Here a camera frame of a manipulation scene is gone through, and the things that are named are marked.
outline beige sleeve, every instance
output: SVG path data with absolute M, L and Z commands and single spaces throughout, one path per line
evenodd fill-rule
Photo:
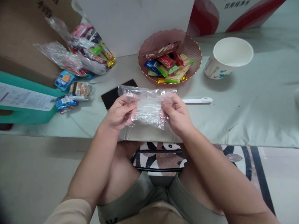
M 44 224 L 88 224 L 91 217 L 91 206 L 87 201 L 70 199 L 58 205 Z

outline pink plastic bowl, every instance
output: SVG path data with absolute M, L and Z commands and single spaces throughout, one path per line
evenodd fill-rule
M 145 63 L 144 56 L 152 52 L 155 48 L 161 49 L 162 47 L 167 46 L 169 43 L 173 43 L 179 40 L 182 43 L 178 49 L 178 53 L 183 53 L 192 61 L 194 61 L 194 64 L 189 68 L 189 70 L 186 73 L 188 75 L 188 78 L 179 83 L 159 83 L 156 80 L 156 77 L 148 75 L 148 68 L 143 67 Z M 202 64 L 202 51 L 200 50 L 200 47 L 197 44 L 197 42 L 195 42 L 188 34 L 186 34 L 186 32 L 182 30 L 173 29 L 159 31 L 151 35 L 148 39 L 146 39 L 140 47 L 140 50 L 138 52 L 138 63 L 141 71 L 151 83 L 155 84 L 156 86 L 172 88 L 187 82 L 198 71 L 200 65 Z

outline light green tablecloth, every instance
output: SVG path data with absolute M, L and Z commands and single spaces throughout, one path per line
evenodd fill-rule
M 294 93 L 299 88 L 298 1 L 286 1 L 258 29 L 196 38 L 202 52 L 202 66 L 191 81 L 178 88 L 181 98 L 211 97 L 211 105 L 189 105 L 192 122 L 211 140 L 222 145 L 299 147 L 299 109 Z M 221 80 L 211 80 L 203 67 L 215 43 L 235 36 L 254 49 L 250 64 Z M 92 138 L 106 115 L 101 95 L 134 79 L 139 87 L 155 88 L 143 77 L 137 55 L 117 58 L 107 74 L 109 81 L 95 84 L 96 99 L 84 102 L 71 114 L 56 114 L 44 125 L 14 125 L 8 134 Z M 135 126 L 121 131 L 119 139 L 181 142 L 166 127 L 161 131 Z

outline white paper cup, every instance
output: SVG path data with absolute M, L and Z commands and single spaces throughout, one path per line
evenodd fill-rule
M 217 42 L 204 73 L 211 79 L 222 79 L 238 67 L 247 65 L 253 58 L 252 46 L 237 37 L 227 37 Z

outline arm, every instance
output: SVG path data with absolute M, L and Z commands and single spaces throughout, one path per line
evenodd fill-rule
M 279 223 L 245 175 L 193 126 L 186 104 L 177 95 L 170 97 L 173 105 L 162 103 L 169 124 L 183 140 L 204 185 L 228 222 Z
M 63 201 L 84 199 L 90 204 L 92 213 L 94 212 L 108 180 L 118 133 L 131 121 L 131 117 L 128 118 L 127 114 L 136 110 L 137 103 L 134 101 L 126 104 L 126 97 L 123 95 L 115 101 L 99 125 Z

